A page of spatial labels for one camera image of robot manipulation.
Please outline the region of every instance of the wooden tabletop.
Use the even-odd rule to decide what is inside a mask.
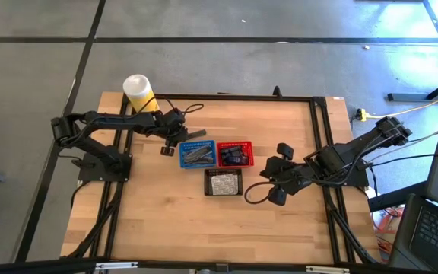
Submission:
[[[118,113],[122,93],[104,92],[99,112]],[[309,104],[234,100],[173,100],[184,110],[203,103],[203,110],[187,114],[190,132],[206,129],[200,139],[253,143],[255,166],[243,169],[244,189],[265,181],[259,176],[276,146],[285,142],[295,150],[294,161],[316,150]],[[163,112],[170,109],[159,100]],[[344,99],[328,97],[328,114],[335,142],[352,139]],[[319,112],[320,127],[323,127]],[[100,130],[93,138],[113,142],[114,131]],[[242,196],[204,196],[204,170],[179,167],[178,153],[160,154],[163,139],[134,134],[132,171],[122,194],[112,258],[235,263],[332,263],[329,230],[322,190],[312,185],[288,196],[285,206],[264,202],[250,205]],[[250,199],[261,199],[270,186],[255,188]],[[75,197],[62,246],[72,252],[96,221],[102,182],[91,182]],[[370,254],[379,251],[366,197],[344,187],[351,229]],[[103,253],[103,243],[99,254]],[[342,233],[338,229],[341,258],[346,260]]]

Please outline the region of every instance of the blue basket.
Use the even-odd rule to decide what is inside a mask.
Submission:
[[[209,145],[212,148],[212,164],[186,164],[184,162],[184,153],[194,149]],[[181,142],[179,144],[180,167],[185,169],[215,167],[217,163],[216,147],[214,141],[197,141],[197,142]]]

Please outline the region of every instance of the concrete floor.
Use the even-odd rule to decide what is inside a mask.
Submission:
[[[97,0],[0,0],[0,36],[85,37]],[[437,37],[420,2],[343,0],[114,0],[99,37]],[[95,109],[102,91],[129,75],[148,76],[157,93],[345,97],[350,113],[392,113],[419,104],[388,103],[390,92],[438,87],[438,44],[94,44],[75,111]],[[0,43],[0,263],[12,260],[83,45]],[[438,129],[438,105],[400,116],[414,139]],[[354,134],[375,121],[354,122]],[[436,138],[386,157],[433,152]],[[427,178],[431,159],[375,167],[382,193]],[[56,258],[77,168],[59,160],[29,260]]]

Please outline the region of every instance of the plastic basket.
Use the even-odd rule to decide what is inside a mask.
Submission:
[[[194,149],[209,145],[212,148],[212,164],[186,164],[184,161],[184,153]],[[197,142],[181,142],[179,144],[180,167],[185,169],[215,167],[217,163],[216,147],[214,141],[197,141]]]
[[[222,164],[221,159],[221,149],[223,148],[231,148],[235,146],[241,146],[243,153],[248,157],[249,163],[240,166],[225,166]],[[244,167],[252,167],[255,165],[253,155],[252,155],[252,143],[251,141],[237,141],[237,142],[218,142],[217,143],[217,166],[221,168],[244,168]]]
[[[213,195],[211,178],[217,175],[234,174],[237,175],[237,194],[233,195]],[[243,194],[243,175],[240,169],[213,169],[204,170],[204,194],[206,196],[237,196]]]

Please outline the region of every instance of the yellow cup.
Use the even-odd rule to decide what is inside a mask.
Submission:
[[[155,95],[148,78],[144,75],[131,75],[122,83],[122,88],[136,111],[139,111]],[[156,99],[151,100],[142,112],[158,111]]]

